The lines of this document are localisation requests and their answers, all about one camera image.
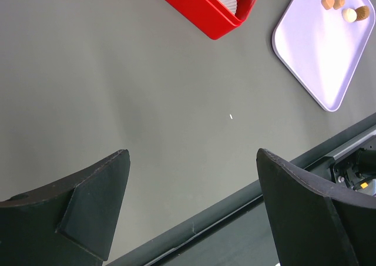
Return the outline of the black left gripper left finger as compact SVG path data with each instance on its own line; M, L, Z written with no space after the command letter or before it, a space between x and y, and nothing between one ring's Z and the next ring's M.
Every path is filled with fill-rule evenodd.
M1 265L102 265L130 172L128 150L1 202Z

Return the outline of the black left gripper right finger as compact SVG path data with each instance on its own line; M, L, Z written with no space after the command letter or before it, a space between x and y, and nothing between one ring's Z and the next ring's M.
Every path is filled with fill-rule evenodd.
M281 265L375 265L375 197L266 149L256 163Z

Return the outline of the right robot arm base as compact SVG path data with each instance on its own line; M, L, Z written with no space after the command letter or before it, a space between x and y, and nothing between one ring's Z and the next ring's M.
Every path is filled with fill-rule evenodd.
M340 156L330 172L333 182L375 197L375 136Z

